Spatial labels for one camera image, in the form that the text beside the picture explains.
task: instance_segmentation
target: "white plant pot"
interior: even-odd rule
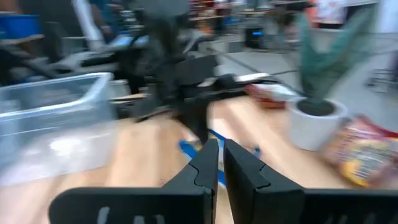
[[[347,107],[339,102],[333,103],[336,110],[328,116],[312,116],[300,111],[297,103],[304,97],[295,97],[287,103],[290,127],[289,139],[297,147],[309,151],[317,151],[339,128],[341,120],[347,117]]]

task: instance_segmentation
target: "potted plant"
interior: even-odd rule
[[[301,46],[299,77],[303,96],[292,98],[287,108],[290,116],[289,138],[296,146],[316,151],[338,129],[340,119],[348,115],[341,103],[327,98],[332,88],[359,62],[371,54],[370,35],[376,4],[358,11],[337,33],[327,53],[313,46],[310,22],[299,22]]]

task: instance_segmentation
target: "floor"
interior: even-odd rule
[[[318,49],[327,50],[337,33],[327,30],[315,31]],[[365,114],[383,128],[398,131],[398,93],[376,93],[371,91],[365,84],[373,69],[389,67],[393,51],[398,50],[398,34],[374,34],[373,37],[375,55],[358,65],[357,68],[353,69],[351,75],[348,75],[340,84],[337,84],[336,88],[331,92],[330,98],[344,103],[349,109],[350,116]],[[213,44],[214,49],[223,52],[225,52],[225,46],[222,41],[217,41],[217,43]],[[286,60],[285,56],[281,54],[239,52],[229,53],[227,57],[224,55],[219,56],[220,73],[235,73],[237,75],[253,73],[253,71],[239,65],[228,57],[239,60],[260,72],[270,74],[295,70],[291,61]],[[296,73],[285,73],[278,75],[278,77],[286,84],[300,89]]]

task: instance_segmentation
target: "plastic bin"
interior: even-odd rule
[[[5,33],[2,36],[4,39],[23,39],[42,34],[36,15],[0,15],[0,29]]]
[[[0,185],[94,169],[114,148],[110,73],[0,88]]]

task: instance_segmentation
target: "colorful chip bag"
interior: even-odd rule
[[[340,174],[363,187],[379,187],[398,178],[391,175],[397,167],[398,134],[377,127],[364,116],[346,123],[322,154]]]

